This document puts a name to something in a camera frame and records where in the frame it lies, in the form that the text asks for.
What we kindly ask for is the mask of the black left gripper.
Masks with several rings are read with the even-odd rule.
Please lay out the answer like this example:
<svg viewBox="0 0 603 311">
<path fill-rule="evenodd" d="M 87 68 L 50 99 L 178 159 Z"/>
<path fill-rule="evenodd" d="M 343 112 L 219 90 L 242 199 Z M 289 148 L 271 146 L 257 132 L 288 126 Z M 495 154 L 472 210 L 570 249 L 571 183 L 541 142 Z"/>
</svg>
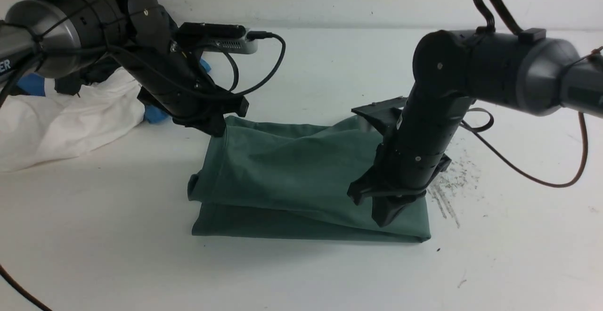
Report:
<svg viewBox="0 0 603 311">
<path fill-rule="evenodd" d="M 198 75 L 181 53 L 162 54 L 151 48 L 120 49 L 120 64 L 137 80 L 145 98 L 157 105 L 175 124 L 222 137 L 225 115 L 246 116 L 249 103 Z"/>
</svg>

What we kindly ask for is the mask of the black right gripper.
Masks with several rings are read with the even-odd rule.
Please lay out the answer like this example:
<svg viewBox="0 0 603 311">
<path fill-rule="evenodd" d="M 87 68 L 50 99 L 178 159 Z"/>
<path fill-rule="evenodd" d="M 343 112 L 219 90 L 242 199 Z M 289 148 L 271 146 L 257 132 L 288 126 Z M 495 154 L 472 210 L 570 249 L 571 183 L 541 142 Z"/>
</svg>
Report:
<svg viewBox="0 0 603 311">
<path fill-rule="evenodd" d="M 397 123 L 383 135 L 373 165 L 350 184 L 354 204 L 372 197 L 371 218 L 381 228 L 422 224 L 424 192 L 472 103 L 472 97 L 458 92 L 412 89 Z"/>
</svg>

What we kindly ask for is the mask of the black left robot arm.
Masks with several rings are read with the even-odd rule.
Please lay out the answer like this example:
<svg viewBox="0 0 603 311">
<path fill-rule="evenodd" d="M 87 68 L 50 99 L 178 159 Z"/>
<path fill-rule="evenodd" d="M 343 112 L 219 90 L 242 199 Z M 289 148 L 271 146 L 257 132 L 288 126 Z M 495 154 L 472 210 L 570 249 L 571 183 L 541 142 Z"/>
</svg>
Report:
<svg viewBox="0 0 603 311">
<path fill-rule="evenodd" d="M 249 103 L 200 66 L 207 47 L 198 24 L 179 33 L 158 0 L 22 0 L 1 21 L 1 85 L 32 73 L 60 79 L 109 57 L 142 86 L 144 103 L 219 137 L 225 115 L 245 116 Z"/>
</svg>

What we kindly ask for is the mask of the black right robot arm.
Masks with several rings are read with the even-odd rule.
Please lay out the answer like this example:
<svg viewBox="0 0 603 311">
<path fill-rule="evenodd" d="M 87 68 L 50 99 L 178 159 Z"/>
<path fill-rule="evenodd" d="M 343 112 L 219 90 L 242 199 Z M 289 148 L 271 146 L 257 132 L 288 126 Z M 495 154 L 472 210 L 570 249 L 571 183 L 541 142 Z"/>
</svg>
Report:
<svg viewBox="0 0 603 311">
<path fill-rule="evenodd" d="M 413 55 L 414 85 L 407 97 L 352 111 L 383 135 L 373 165 L 352 182 L 355 205 L 372 199 L 371 217 L 390 225 L 401 211 L 424 197 L 450 159 L 444 154 L 475 101 L 534 116 L 561 107 L 602 116 L 602 56 L 581 57 L 564 39 L 543 28 L 517 35 L 436 31 L 424 36 Z"/>
</svg>

